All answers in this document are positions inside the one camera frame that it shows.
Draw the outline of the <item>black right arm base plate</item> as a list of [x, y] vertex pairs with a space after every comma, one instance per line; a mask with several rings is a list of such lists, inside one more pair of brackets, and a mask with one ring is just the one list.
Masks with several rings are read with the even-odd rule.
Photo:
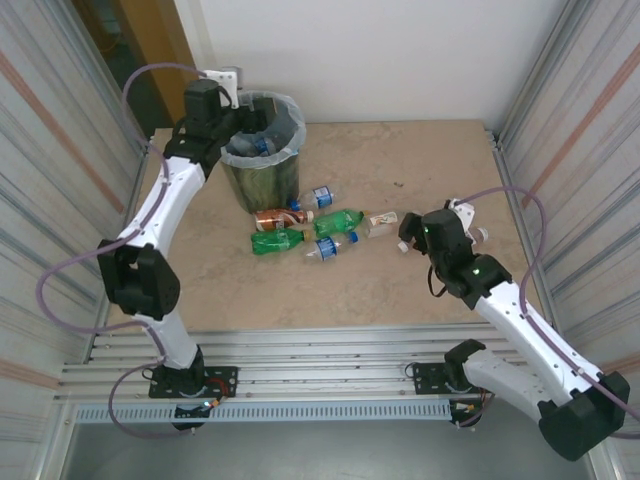
[[412, 379], [416, 395], [479, 394], [481, 390], [463, 382], [456, 386], [449, 378], [444, 363], [413, 362], [405, 368], [405, 374]]

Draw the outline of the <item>green bottle blue cap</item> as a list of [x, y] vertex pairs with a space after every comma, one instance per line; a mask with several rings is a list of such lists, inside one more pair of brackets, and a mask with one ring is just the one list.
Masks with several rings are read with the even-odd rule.
[[303, 242], [309, 242], [312, 235], [308, 230], [291, 228], [256, 232], [251, 235], [252, 253], [266, 255], [289, 251]]

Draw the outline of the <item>clear bottle blue label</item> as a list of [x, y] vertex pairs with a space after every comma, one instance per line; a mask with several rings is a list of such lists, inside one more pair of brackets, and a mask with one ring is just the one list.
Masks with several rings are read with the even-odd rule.
[[326, 262], [341, 255], [359, 242], [360, 236], [355, 231], [333, 234], [313, 241], [309, 250], [304, 254], [304, 260]]
[[293, 211], [322, 210], [335, 203], [339, 188], [331, 185], [323, 185], [310, 189], [298, 198], [292, 199], [287, 206]]

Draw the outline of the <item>clear tea bottle white label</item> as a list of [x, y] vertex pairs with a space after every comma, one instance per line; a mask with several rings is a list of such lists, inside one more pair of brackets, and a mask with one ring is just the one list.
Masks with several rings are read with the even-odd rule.
[[400, 224], [406, 215], [406, 211], [390, 210], [366, 215], [364, 231], [369, 239], [386, 235], [397, 235]]

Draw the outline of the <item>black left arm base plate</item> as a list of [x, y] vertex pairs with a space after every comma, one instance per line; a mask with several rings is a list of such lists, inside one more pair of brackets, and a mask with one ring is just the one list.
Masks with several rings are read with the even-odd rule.
[[198, 377], [189, 369], [174, 371], [160, 366], [145, 369], [142, 377], [150, 382], [150, 398], [233, 398], [236, 396], [239, 369], [237, 367], [206, 366]]

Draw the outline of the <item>aluminium frame rails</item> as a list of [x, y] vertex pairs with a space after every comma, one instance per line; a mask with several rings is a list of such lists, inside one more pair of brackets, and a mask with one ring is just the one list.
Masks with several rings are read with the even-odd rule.
[[[407, 365], [441, 362], [446, 352], [475, 339], [510, 364], [526, 360], [488, 323], [401, 325], [318, 329], [194, 332], [208, 366], [236, 366], [236, 398], [252, 400], [390, 399], [414, 393]], [[111, 391], [118, 403], [147, 400], [140, 374], [121, 385], [127, 370], [155, 358], [142, 334], [99, 336], [89, 360], [63, 368], [54, 394], [58, 403], [103, 403]]]

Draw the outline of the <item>green bottle yellow cap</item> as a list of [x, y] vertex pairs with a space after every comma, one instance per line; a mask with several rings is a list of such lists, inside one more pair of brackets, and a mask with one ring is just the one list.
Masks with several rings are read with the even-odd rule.
[[362, 222], [368, 211], [343, 209], [319, 216], [313, 221], [313, 228], [317, 239], [334, 234], [350, 233]]

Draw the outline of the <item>brown wooden door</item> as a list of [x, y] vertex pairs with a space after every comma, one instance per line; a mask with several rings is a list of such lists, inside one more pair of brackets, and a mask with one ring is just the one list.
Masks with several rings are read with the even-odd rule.
[[[195, 62], [175, 0], [71, 0], [119, 88], [147, 64]], [[128, 94], [129, 106], [146, 136], [172, 127], [184, 116], [183, 92], [196, 79], [164, 68], [141, 74]]]

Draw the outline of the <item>white plastic bin liner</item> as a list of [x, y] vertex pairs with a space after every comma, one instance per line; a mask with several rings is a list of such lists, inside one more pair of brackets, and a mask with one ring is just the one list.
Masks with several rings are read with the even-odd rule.
[[[234, 135], [221, 148], [221, 162], [240, 169], [266, 169], [275, 167], [299, 153], [306, 139], [306, 124], [301, 109], [289, 96], [270, 91], [244, 91], [239, 94], [240, 107], [252, 97], [271, 97], [275, 113], [271, 125], [264, 131], [243, 131]], [[254, 141], [268, 137], [274, 141], [277, 152], [270, 156], [259, 156]]]

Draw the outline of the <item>dark green waste bin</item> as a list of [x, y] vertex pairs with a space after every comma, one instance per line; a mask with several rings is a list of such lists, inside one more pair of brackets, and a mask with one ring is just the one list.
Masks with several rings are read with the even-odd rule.
[[223, 164], [241, 207], [249, 212], [285, 208], [299, 195], [299, 153], [266, 169], [240, 169]]

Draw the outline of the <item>brown bottle white cap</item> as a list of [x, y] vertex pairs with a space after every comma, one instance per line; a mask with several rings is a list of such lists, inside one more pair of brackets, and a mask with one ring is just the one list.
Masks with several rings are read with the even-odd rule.
[[269, 209], [255, 212], [253, 217], [258, 232], [270, 232], [310, 223], [315, 215], [309, 210]]

